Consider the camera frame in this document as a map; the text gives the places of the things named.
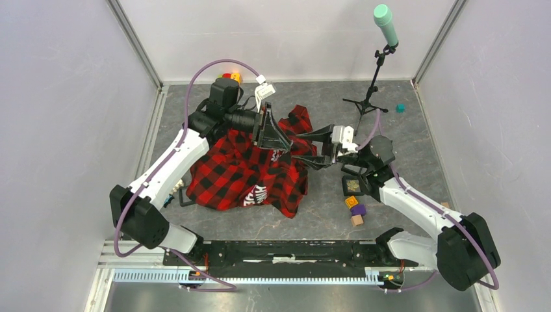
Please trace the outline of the gold brooch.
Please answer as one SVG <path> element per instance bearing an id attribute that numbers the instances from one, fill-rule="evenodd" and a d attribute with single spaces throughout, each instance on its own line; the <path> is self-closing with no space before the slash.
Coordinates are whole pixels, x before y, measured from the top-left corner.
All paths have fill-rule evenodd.
<path id="1" fill-rule="evenodd" d="M 360 193 L 361 187 L 359 185 L 358 180 L 347 180 L 346 191 L 349 193 Z"/>

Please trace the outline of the red black plaid shirt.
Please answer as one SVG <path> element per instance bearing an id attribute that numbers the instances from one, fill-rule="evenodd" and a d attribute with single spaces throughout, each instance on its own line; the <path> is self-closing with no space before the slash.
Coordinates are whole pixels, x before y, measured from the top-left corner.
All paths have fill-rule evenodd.
<path id="1" fill-rule="evenodd" d="M 309 172 L 297 156 L 315 156 L 317 148 L 298 138 L 313 130 L 306 107 L 296 105 L 278 125 L 293 141 L 290 152 L 260 149 L 249 134 L 230 130 L 190 168 L 186 196 L 217 211 L 272 205 L 294 218 L 308 191 Z"/>

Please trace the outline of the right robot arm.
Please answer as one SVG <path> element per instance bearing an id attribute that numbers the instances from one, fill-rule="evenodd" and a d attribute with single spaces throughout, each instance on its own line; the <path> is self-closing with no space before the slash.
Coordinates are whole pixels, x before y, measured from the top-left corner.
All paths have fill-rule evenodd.
<path id="1" fill-rule="evenodd" d="M 394 228 L 380 235 L 376 259 L 383 265 L 409 260 L 436 272 L 453 288 L 465 291 L 475 284 L 497 290 L 496 268 L 500 255 L 487 221 L 477 213 L 461 214 L 439 204 L 412 187 L 393 168 L 392 140 L 370 133 L 361 144 L 353 139 L 352 127 L 329 125 L 300 134 L 299 138 L 321 142 L 318 156 L 300 161 L 316 170 L 341 163 L 365 169 L 358 174 L 361 193 L 402 213 L 427 233 L 413 235 Z"/>

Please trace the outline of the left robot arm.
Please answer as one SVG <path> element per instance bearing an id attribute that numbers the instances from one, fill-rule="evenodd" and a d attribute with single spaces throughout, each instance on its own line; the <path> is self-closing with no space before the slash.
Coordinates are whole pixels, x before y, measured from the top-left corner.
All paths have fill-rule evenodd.
<path id="1" fill-rule="evenodd" d="M 246 110 L 238 105 L 240 85 L 237 81 L 215 80 L 209 97 L 188 117 L 187 125 L 154 164 L 129 186 L 116 185 L 111 190 L 112 220 L 118 233 L 148 249 L 177 250 L 189 265 L 203 259 L 204 247 L 197 243 L 198 235 L 169 223 L 160 209 L 184 174 L 231 129 L 251 135 L 258 148 L 290 151 L 291 140 L 274 120 L 271 104 L 265 102 L 276 89 L 263 76 L 257 81 L 255 108 Z"/>

